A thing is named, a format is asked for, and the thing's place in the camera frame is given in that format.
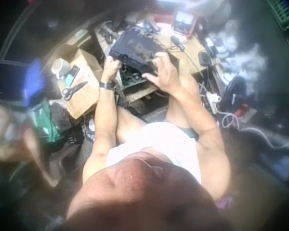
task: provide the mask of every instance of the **white tank top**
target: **white tank top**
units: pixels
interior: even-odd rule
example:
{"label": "white tank top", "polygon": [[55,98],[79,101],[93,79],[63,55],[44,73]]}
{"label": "white tank top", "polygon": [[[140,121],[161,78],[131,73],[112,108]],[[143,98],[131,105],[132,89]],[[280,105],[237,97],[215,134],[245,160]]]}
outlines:
{"label": "white tank top", "polygon": [[107,156],[106,166],[114,165],[144,148],[153,148],[166,155],[174,165],[185,168],[201,184],[195,139],[168,122],[145,125],[126,143],[111,149]]}

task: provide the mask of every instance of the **black watch strap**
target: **black watch strap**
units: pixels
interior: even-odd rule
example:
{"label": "black watch strap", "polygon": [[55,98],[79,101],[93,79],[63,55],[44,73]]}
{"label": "black watch strap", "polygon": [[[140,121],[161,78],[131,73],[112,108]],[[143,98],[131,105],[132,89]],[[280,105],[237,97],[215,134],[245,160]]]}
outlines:
{"label": "black watch strap", "polygon": [[100,88],[104,88],[107,90],[114,90],[116,88],[116,82],[106,82],[106,83],[102,83],[100,82]]}

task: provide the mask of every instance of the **cardboard box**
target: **cardboard box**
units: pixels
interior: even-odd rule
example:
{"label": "cardboard box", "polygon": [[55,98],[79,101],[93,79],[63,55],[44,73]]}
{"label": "cardboard box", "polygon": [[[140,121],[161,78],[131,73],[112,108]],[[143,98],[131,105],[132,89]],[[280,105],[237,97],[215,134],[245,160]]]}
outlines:
{"label": "cardboard box", "polygon": [[[64,101],[71,116],[74,119],[78,119],[95,107],[99,97],[99,81],[101,80],[103,69],[93,55],[68,44],[62,45],[54,52],[47,62],[50,68],[57,58],[67,60],[71,67],[76,65],[80,68],[71,87],[88,81],[82,89],[73,95],[71,101]],[[65,81],[58,80],[57,83],[62,93],[63,89],[67,88]]]}

